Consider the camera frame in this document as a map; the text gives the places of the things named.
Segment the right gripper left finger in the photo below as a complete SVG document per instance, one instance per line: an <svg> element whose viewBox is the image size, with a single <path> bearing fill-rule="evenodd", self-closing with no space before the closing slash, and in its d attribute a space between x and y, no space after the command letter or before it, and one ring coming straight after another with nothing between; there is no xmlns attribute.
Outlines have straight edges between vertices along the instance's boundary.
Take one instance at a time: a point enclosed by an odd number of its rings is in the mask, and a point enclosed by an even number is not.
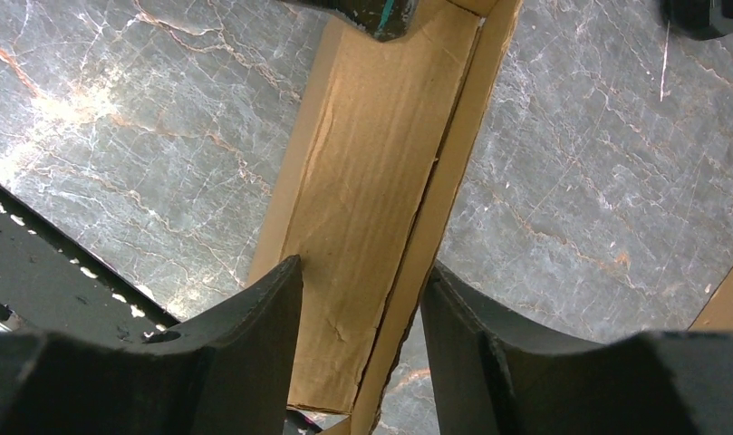
<svg viewBox="0 0 733 435"><path fill-rule="evenodd" d="M0 434L279 434L303 287L289 256L140 343L0 333Z"/></svg>

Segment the stack of flat cardboard sheets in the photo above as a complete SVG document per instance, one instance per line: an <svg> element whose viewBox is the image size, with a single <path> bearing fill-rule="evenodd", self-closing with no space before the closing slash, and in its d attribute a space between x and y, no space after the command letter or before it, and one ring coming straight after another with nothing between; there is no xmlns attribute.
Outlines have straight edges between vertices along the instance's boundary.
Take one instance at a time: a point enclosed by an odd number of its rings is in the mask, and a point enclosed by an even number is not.
<svg viewBox="0 0 733 435"><path fill-rule="evenodd" d="M733 266L701 309L689 330L733 332Z"/></svg>

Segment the cardboard box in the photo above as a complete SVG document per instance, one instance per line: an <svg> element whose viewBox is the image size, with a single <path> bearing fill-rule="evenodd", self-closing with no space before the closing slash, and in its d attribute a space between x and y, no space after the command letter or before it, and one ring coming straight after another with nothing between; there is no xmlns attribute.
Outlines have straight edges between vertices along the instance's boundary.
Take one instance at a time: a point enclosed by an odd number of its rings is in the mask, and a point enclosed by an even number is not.
<svg viewBox="0 0 733 435"><path fill-rule="evenodd" d="M380 43L323 29L249 269L301 259L288 404L369 434L439 251L517 1L423 1Z"/></svg>

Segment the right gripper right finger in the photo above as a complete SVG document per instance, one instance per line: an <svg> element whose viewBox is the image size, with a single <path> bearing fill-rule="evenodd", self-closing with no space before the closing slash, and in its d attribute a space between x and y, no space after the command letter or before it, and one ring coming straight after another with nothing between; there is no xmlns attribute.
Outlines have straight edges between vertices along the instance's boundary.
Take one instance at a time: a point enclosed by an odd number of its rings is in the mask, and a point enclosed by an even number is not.
<svg viewBox="0 0 733 435"><path fill-rule="evenodd" d="M560 333L436 263L420 301L444 434L733 434L733 333Z"/></svg>

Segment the black poker chip case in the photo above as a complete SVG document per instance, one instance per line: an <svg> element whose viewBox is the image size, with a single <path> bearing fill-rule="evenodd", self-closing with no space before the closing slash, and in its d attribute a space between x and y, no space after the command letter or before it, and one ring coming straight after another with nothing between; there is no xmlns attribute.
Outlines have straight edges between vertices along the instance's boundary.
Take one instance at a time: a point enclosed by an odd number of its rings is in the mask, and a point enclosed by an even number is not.
<svg viewBox="0 0 733 435"><path fill-rule="evenodd" d="M733 0L665 0L661 13L676 33L692 40L733 34Z"/></svg>

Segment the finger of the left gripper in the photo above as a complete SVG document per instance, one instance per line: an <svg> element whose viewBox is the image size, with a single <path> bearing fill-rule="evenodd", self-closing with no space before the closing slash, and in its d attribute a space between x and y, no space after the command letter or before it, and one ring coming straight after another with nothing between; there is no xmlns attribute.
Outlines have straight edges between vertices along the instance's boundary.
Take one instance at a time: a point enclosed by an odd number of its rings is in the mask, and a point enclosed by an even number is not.
<svg viewBox="0 0 733 435"><path fill-rule="evenodd" d="M325 12L350 24L381 43L406 36L419 7L417 0L291 0L298 5Z"/></svg>

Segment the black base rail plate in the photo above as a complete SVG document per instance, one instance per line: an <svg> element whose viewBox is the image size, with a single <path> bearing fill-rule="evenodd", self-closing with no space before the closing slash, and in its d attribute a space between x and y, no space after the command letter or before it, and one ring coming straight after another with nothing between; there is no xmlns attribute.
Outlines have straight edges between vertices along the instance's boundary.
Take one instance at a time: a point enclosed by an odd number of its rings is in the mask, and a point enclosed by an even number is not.
<svg viewBox="0 0 733 435"><path fill-rule="evenodd" d="M1 185L0 303L28 325L105 345L141 343L177 324Z"/></svg>

